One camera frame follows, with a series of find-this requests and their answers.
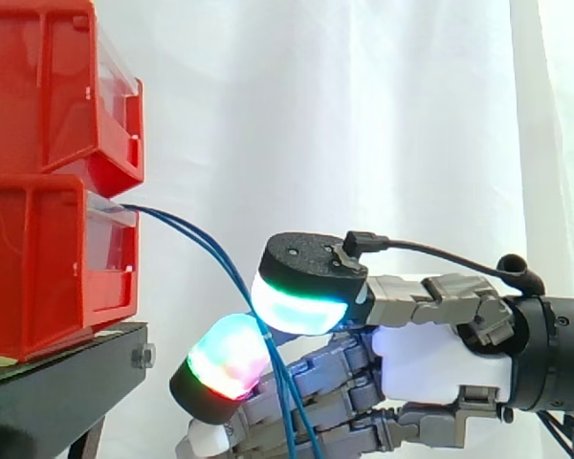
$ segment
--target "clear plastic bin front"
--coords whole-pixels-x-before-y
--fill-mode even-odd
[[[87,193],[86,265],[91,271],[132,271],[124,256],[125,232],[136,227],[136,212]]]
[[[138,83],[120,60],[106,34],[98,26],[99,97],[104,109],[127,130],[126,100],[138,95]]]

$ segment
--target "led light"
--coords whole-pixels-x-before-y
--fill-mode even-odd
[[[189,368],[198,381],[231,400],[246,396],[269,362],[257,322],[244,314],[220,319],[188,355]]]
[[[283,293],[255,277],[251,288],[259,317],[277,330],[294,335],[324,335],[344,317],[347,304],[323,298],[304,298]]]

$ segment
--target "blue cable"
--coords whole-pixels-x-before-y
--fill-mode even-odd
[[[268,346],[268,351],[271,358],[271,363],[273,370],[276,375],[276,391],[278,393],[278,399],[281,407],[281,412],[283,413],[282,421],[283,426],[285,428],[285,437],[287,440],[287,448],[289,450],[290,458],[296,459],[296,440],[294,435],[294,427],[293,427],[293,419],[291,418],[291,410],[289,409],[289,400],[287,399],[284,391],[284,384],[287,383],[287,386],[292,393],[292,398],[298,408],[299,415],[306,427],[306,431],[311,438],[311,443],[313,446],[313,453],[316,459],[322,459],[323,455],[320,451],[320,445],[315,435],[315,431],[310,426],[308,418],[306,416],[306,412],[303,407],[303,403],[301,397],[299,396],[299,392],[291,378],[291,375],[287,371],[282,358],[280,357],[274,342],[272,341],[272,336],[270,335],[270,331],[266,324],[259,318],[256,314],[253,303],[251,301],[251,295],[249,290],[246,287],[242,276],[238,272],[238,269],[234,266],[232,260],[228,256],[228,254],[223,250],[223,248],[207,233],[202,231],[201,229],[195,227],[190,222],[181,219],[175,215],[171,215],[167,212],[157,210],[154,208],[144,208],[140,206],[131,206],[125,205],[125,208],[129,208],[132,210],[137,210],[139,212],[147,213],[158,220],[162,221],[163,223],[171,226],[175,230],[182,233],[184,236],[191,239],[193,242],[198,244],[200,247],[205,249],[213,258],[224,268],[224,270],[228,273],[240,293],[245,297],[249,307],[251,308],[254,317],[257,320],[257,324],[260,328],[262,335],[264,336],[264,340]]]

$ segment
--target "stacked plastic bins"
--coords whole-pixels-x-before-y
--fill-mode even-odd
[[[0,357],[136,313],[142,98],[89,0],[0,0]]]

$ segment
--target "white backdrop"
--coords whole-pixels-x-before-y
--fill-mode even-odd
[[[208,230],[247,279],[284,230],[373,230],[487,264],[528,254],[536,215],[523,204],[507,0],[96,3],[145,83],[147,179],[122,200]],[[455,269],[400,252],[370,265]],[[245,308],[208,256],[146,219],[141,283],[136,319],[157,365],[108,416],[101,459],[173,457],[189,417],[167,381],[218,318]],[[465,451],[391,457],[534,459],[541,445],[536,419],[519,415]]]

